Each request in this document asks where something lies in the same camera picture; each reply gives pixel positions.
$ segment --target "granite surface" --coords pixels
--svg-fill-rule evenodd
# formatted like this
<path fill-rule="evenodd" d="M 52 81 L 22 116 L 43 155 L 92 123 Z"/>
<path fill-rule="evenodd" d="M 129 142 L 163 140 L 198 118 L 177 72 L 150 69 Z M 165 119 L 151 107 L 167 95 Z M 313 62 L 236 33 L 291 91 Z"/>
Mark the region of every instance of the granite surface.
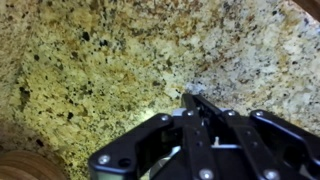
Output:
<path fill-rule="evenodd" d="M 242 114 L 270 110 L 320 135 L 320 25 L 291 1 L 40 0 L 32 7 L 9 103 L 11 132 L 24 138 L 11 144 L 43 154 L 70 179 L 86 179 L 92 152 L 170 113 L 183 92 Z"/>

